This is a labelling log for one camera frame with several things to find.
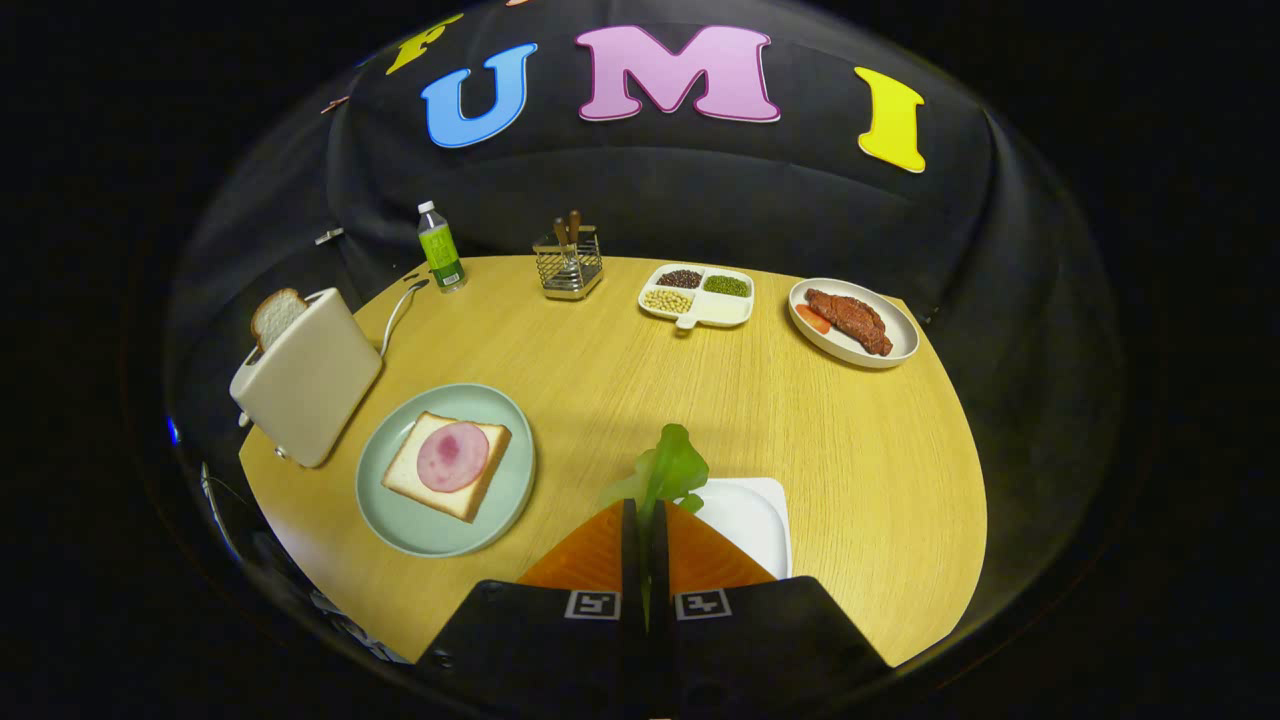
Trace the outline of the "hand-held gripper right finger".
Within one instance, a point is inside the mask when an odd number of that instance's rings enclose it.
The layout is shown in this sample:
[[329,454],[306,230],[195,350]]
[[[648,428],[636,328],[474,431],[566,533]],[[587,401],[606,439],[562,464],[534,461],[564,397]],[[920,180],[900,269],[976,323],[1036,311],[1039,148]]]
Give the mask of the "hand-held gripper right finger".
[[746,555],[671,502],[646,559],[658,706],[823,706],[891,674],[817,579],[745,577]]

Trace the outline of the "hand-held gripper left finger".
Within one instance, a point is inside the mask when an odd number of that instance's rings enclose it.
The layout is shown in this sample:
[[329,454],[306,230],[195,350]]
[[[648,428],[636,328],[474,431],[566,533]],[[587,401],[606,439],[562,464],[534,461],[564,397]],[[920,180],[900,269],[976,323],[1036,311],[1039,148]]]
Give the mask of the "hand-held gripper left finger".
[[461,701],[636,701],[646,673],[640,543],[617,503],[620,591],[479,582],[415,664]]

